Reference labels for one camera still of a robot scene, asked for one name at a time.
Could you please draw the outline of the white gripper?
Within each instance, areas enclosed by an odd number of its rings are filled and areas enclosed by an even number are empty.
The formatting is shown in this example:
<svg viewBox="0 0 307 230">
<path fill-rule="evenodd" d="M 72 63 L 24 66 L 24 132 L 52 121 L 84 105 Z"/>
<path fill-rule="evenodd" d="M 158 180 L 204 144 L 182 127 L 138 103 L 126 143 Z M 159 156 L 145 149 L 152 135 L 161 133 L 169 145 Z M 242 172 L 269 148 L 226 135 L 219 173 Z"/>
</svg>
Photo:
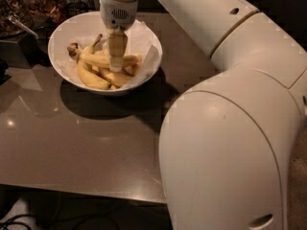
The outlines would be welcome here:
<svg viewBox="0 0 307 230">
<path fill-rule="evenodd" d="M 135 21 L 138 0 L 100 0 L 100 15 L 109 29 L 107 48 L 109 69 L 120 72 L 124 63 L 128 30 Z"/>
</svg>

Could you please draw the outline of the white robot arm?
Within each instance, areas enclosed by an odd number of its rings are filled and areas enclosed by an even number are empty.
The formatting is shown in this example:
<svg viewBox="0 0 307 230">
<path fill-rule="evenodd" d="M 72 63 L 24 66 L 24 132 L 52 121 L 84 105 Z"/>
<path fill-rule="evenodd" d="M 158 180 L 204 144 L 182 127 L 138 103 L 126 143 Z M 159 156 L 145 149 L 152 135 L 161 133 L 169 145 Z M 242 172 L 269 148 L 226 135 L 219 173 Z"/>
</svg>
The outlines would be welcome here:
<svg viewBox="0 0 307 230">
<path fill-rule="evenodd" d="M 287 180 L 306 120 L 305 51 L 245 0 L 158 0 L 217 68 L 170 107 L 159 135 L 174 230 L 287 230 Z M 137 0 L 101 0 L 127 28 Z"/>
</svg>

